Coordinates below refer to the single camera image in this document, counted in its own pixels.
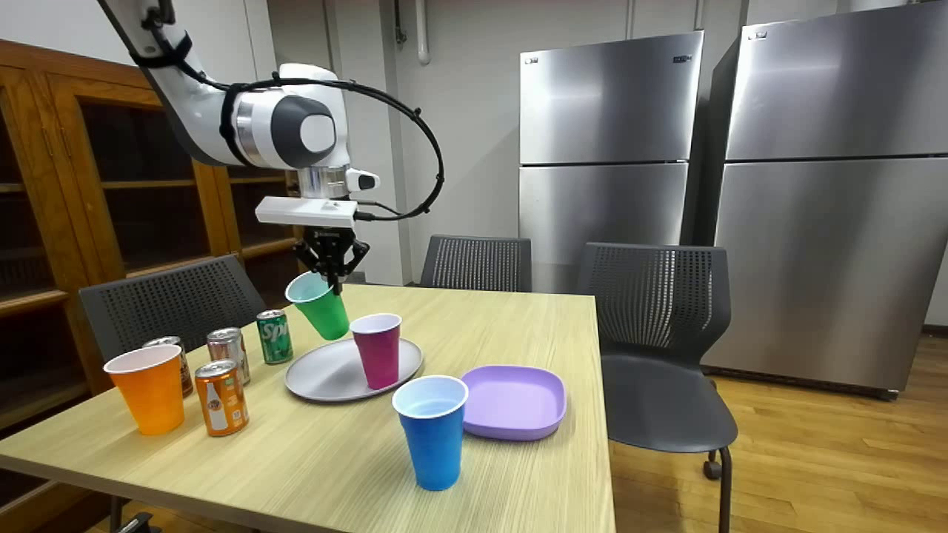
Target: floor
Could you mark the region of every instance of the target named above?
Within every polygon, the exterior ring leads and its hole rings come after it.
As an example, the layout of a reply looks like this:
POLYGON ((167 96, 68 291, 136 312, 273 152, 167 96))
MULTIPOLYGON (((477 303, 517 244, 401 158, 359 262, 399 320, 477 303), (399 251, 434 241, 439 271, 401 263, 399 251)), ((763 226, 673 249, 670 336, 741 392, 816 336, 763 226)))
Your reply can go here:
MULTIPOLYGON (((733 533, 944 533, 948 531, 948 337, 923 336, 899 400, 717 380, 741 437, 733 456, 733 533)), ((701 456, 613 444, 616 527, 624 533, 708 533, 717 482, 701 456)), ((172 509, 163 533, 243 533, 172 509)))

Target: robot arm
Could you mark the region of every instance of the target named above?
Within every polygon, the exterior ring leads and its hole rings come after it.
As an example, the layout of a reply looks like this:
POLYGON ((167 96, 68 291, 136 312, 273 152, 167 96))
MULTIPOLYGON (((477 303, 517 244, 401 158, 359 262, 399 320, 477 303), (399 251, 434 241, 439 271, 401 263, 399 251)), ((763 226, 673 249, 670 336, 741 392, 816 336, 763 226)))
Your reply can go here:
POLYGON ((267 84, 212 84, 203 77, 188 35, 175 25, 172 0, 98 0, 133 62, 147 75, 185 152, 203 164, 295 169, 298 198, 267 197, 258 219, 304 226, 298 262, 336 291, 367 256, 354 244, 354 219, 407 219, 422 213, 441 189, 441 152, 428 127, 407 109, 359 84, 339 84, 313 66, 280 66, 267 84), (354 210, 348 189, 373 189, 375 176, 348 169, 347 109, 339 89, 369 96, 404 112, 439 155, 439 183, 412 213, 373 217, 354 210))

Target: soda can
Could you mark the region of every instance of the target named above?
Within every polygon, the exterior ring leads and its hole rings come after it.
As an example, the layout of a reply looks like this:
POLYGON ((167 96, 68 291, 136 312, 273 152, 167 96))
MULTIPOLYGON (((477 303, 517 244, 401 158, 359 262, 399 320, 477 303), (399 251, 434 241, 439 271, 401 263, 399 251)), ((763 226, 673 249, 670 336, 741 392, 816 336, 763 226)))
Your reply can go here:
POLYGON ((247 386, 247 363, 246 363, 246 345, 240 328, 212 328, 207 336, 207 352, 210 352, 210 363, 222 363, 222 360, 234 363, 240 386, 247 386))
POLYGON ((247 425, 243 386, 231 360, 199 368, 196 388, 207 437, 234 437, 247 425))
MULTIPOLYGON (((151 337, 151 340, 141 345, 141 348, 163 348, 163 345, 179 348, 179 337, 176 337, 176 336, 163 336, 163 337, 151 337)), ((191 383, 188 383, 188 368, 185 368, 182 348, 179 348, 179 395, 182 395, 182 398, 191 395, 191 383)))
POLYGON ((262 365, 284 365, 292 360, 292 337, 290 337, 284 312, 270 308, 258 315, 258 331, 259 331, 262 365))

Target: refrigerator door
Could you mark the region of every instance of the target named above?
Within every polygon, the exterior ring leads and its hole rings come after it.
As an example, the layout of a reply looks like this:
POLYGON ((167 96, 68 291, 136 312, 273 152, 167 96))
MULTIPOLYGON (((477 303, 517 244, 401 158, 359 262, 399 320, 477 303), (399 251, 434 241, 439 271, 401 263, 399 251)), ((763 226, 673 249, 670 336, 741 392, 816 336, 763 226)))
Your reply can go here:
POLYGON ((521 164, 686 160, 701 34, 521 53, 521 164))
POLYGON ((708 368, 899 392, 948 241, 948 160, 729 164, 732 327, 708 368))
POLYGON ((724 160, 948 155, 948 3, 747 28, 724 160))
POLYGON ((683 164, 521 169, 521 235, 530 237, 532 291, 578 291, 588 241, 678 244, 683 164))

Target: table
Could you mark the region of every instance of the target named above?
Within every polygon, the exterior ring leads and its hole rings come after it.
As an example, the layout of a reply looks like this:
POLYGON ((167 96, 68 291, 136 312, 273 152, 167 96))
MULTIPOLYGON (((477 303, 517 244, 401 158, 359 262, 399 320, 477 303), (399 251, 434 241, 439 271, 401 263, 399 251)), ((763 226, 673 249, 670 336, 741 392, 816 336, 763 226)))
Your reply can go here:
MULTIPOLYGON (((117 392, 0 441, 0 468, 258 531, 613 531, 596 305, 588 296, 344 288, 348 318, 394 312, 422 352, 421 373, 532 365, 567 395, 561 428, 535 444, 465 438, 461 479, 422 491, 390 395, 317 405, 280 386, 246 327, 247 428, 207 438, 196 395, 182 428, 139 437, 117 392)), ((287 308, 295 360, 326 340, 287 308)), ((191 370, 207 351, 188 352, 191 370)))

